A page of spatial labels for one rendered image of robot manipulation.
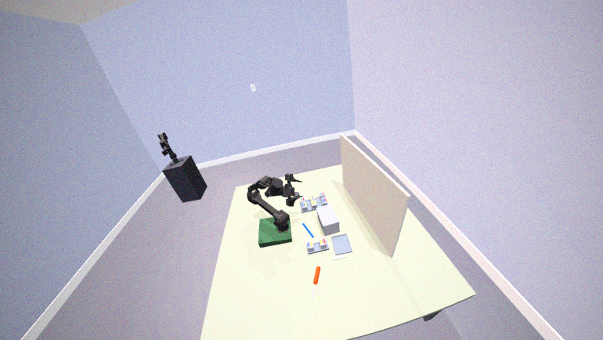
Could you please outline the beige flat panel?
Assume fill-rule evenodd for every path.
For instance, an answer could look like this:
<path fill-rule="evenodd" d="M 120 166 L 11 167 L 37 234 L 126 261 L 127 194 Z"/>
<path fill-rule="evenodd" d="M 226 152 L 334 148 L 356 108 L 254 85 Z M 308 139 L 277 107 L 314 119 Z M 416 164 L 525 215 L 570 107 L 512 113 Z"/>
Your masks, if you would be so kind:
<path fill-rule="evenodd" d="M 343 187 L 393 258 L 410 195 L 343 134 L 340 142 Z"/>

